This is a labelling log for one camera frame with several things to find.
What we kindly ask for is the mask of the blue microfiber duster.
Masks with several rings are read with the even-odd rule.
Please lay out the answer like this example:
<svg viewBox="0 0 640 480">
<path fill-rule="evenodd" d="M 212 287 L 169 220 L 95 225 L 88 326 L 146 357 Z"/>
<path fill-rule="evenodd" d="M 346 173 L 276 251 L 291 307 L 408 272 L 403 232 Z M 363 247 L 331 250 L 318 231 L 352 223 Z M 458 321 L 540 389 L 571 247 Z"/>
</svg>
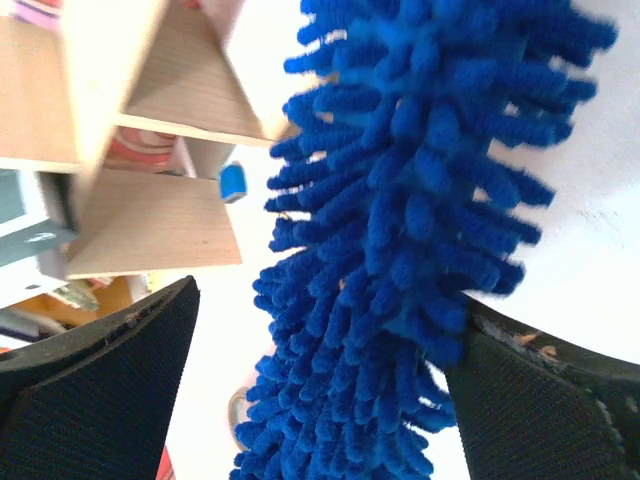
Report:
<svg viewBox="0 0 640 480">
<path fill-rule="evenodd" d="M 616 26 L 571 1 L 304 1 L 298 128 L 271 148 L 281 259 L 254 283 L 272 354 L 256 366 L 234 479 L 426 479 L 456 423 L 431 370 L 458 363 L 468 291 L 508 295 L 541 237 L 519 205 L 553 191 L 492 158 L 549 148 L 596 84 L 569 74 Z"/>
</svg>

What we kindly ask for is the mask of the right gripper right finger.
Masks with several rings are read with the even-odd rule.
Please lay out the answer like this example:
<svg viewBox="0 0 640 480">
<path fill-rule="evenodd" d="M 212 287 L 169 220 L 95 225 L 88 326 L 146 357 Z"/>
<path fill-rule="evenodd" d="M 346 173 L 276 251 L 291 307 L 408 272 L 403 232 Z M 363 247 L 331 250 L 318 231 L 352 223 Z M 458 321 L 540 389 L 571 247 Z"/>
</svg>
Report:
<svg viewBox="0 0 640 480">
<path fill-rule="evenodd" d="M 445 374 L 470 478 L 638 478 L 638 365 L 476 300 L 468 320 L 464 358 Z"/>
</svg>

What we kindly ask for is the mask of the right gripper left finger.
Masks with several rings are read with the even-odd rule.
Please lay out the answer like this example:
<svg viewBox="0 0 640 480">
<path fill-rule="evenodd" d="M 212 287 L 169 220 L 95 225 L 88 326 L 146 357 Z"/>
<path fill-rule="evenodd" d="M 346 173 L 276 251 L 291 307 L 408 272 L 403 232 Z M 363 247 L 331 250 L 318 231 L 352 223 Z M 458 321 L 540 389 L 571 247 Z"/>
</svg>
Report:
<svg viewBox="0 0 640 480">
<path fill-rule="evenodd" d="M 187 276 L 3 353 L 2 478 L 155 478 L 199 303 Z"/>
</svg>

